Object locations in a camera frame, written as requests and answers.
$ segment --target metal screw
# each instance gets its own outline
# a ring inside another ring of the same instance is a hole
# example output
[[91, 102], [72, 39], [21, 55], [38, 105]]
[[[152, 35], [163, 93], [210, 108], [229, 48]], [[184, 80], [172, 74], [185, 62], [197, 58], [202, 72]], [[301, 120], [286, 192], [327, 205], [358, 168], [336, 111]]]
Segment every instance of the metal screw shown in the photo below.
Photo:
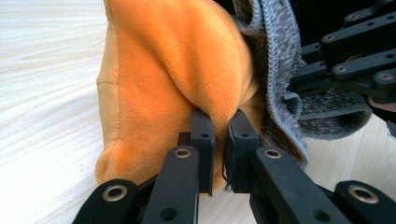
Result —
[[282, 153], [274, 149], [267, 149], [264, 151], [264, 154], [271, 159], [279, 159], [282, 157]]
[[393, 74], [389, 73], [382, 73], [378, 75], [378, 78], [384, 81], [389, 81], [393, 79]]
[[114, 185], [114, 186], [108, 187], [105, 190], [105, 192], [103, 192], [102, 197], [105, 201], [112, 203], [112, 202], [119, 201], [123, 197], [125, 197], [127, 191], [128, 191], [128, 189], [123, 185]]
[[325, 38], [326, 40], [328, 40], [328, 41], [331, 41], [331, 40], [334, 39], [334, 35], [326, 35], [324, 38]]
[[175, 156], [178, 158], [188, 158], [191, 155], [191, 151], [189, 151], [188, 149], [178, 149], [177, 151], [175, 151]]
[[378, 197], [367, 188], [357, 186], [357, 185], [351, 185], [351, 186], [349, 186], [348, 191], [354, 198], [358, 199], [361, 202], [364, 202], [364, 203], [378, 203], [379, 202]]
[[347, 67], [344, 65], [340, 65], [336, 68], [337, 72], [345, 72], [347, 70]]
[[352, 15], [349, 15], [347, 18], [348, 18], [350, 21], [354, 21], [354, 20], [356, 20], [358, 17], [359, 17], [358, 14], [352, 14]]

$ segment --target light wood floor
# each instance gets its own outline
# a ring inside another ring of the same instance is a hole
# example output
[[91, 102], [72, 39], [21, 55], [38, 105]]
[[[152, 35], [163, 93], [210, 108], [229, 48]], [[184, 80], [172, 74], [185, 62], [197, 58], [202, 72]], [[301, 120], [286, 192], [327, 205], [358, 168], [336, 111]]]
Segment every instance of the light wood floor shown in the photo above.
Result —
[[[101, 0], [0, 1], [0, 223], [71, 223], [95, 189], [105, 34]], [[308, 145], [316, 183], [355, 179], [396, 199], [396, 142], [381, 119]], [[255, 223], [248, 196], [224, 192], [200, 202], [199, 220]]]

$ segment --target wooden table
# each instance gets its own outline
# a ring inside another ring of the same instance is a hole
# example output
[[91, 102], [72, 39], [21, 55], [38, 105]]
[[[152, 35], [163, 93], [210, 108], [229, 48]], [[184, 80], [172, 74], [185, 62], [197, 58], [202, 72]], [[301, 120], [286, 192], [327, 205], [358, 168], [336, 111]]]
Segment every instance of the wooden table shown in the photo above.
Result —
[[[71, 223], [96, 188], [105, 35], [100, 0], [0, 2], [0, 223]], [[396, 142], [381, 119], [307, 142], [316, 183], [356, 179], [396, 199]], [[201, 200], [199, 220], [255, 223], [248, 196], [227, 192]]]

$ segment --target white wooden surface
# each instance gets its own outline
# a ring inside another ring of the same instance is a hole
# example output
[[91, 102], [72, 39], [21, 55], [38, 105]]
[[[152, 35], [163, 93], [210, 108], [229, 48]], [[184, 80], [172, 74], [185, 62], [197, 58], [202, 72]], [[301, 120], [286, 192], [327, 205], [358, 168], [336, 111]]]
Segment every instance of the white wooden surface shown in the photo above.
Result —
[[[96, 188], [105, 34], [100, 0], [0, 1], [0, 223], [71, 223]], [[382, 120], [308, 144], [306, 171], [320, 185], [356, 179], [396, 199], [396, 142]], [[219, 192], [200, 201], [199, 215], [255, 223], [247, 195]]]

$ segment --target gray towel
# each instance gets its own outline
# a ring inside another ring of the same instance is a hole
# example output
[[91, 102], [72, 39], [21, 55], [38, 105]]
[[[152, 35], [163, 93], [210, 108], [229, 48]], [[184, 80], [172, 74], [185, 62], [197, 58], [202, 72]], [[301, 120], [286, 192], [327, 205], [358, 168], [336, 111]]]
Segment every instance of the gray towel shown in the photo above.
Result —
[[287, 91], [305, 65], [297, 21], [288, 0], [233, 0], [235, 20], [249, 43], [266, 90], [261, 138], [281, 147], [302, 166], [308, 161], [304, 137], [334, 139], [356, 132], [370, 118], [357, 93], [335, 90], [300, 98]]

